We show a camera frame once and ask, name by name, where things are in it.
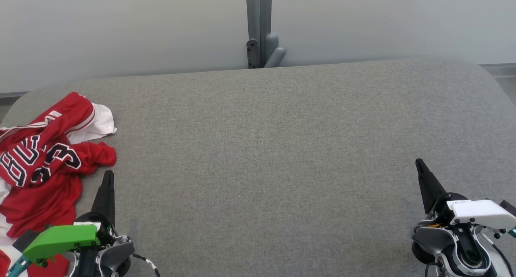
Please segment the dark grey post bracket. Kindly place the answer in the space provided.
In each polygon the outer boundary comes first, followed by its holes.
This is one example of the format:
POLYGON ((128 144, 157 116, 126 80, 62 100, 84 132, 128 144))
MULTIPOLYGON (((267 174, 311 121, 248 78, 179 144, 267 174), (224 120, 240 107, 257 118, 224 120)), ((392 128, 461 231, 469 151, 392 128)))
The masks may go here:
POLYGON ((260 68, 260 48, 258 41, 250 39, 246 43, 248 68, 260 68))

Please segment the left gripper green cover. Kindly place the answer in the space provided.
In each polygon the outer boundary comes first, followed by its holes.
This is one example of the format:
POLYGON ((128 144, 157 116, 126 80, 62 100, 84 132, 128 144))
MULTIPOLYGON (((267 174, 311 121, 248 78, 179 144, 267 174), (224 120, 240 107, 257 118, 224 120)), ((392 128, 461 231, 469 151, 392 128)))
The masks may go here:
POLYGON ((114 172, 106 170, 92 212, 79 216, 72 225, 45 229, 22 255, 32 264, 47 266, 48 259, 71 253, 76 266, 99 266, 101 254, 115 244, 119 244, 119 237, 115 230, 114 172))

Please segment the grey partition post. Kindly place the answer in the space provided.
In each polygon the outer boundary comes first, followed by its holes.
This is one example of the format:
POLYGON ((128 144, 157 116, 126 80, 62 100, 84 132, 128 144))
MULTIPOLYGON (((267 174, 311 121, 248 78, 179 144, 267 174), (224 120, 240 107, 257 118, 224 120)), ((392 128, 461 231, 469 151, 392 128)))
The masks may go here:
POLYGON ((272 34, 272 0, 246 0, 248 40, 258 41, 260 68, 265 64, 265 37, 272 34))

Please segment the grey rounded post foot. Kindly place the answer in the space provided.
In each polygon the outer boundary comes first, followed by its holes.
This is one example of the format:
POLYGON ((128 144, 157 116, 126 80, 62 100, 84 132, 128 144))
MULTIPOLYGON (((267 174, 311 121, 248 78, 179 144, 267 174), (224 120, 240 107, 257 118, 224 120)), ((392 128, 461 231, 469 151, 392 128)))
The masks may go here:
POLYGON ((265 64, 264 68, 279 67, 286 55, 286 49, 279 46, 279 37, 268 34, 265 37, 265 64))

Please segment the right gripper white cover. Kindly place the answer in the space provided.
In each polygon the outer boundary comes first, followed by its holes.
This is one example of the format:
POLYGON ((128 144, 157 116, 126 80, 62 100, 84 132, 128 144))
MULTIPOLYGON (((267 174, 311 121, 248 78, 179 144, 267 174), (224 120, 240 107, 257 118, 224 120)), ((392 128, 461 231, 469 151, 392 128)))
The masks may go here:
POLYGON ((471 224, 494 230, 510 230, 516 225, 516 217, 490 199, 446 199, 447 192, 423 159, 416 159, 415 166, 424 212, 434 213, 437 224, 471 224))

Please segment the red basketball jersey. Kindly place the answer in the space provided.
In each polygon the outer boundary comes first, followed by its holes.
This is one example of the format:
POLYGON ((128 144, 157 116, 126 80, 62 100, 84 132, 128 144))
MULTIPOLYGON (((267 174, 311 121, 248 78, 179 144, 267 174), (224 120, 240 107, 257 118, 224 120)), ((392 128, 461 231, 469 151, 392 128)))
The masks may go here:
POLYGON ((95 143, 116 132, 111 110, 76 92, 26 126, 0 128, 0 215, 10 238, 44 226, 70 225, 82 194, 81 176, 117 160, 113 147, 95 143))

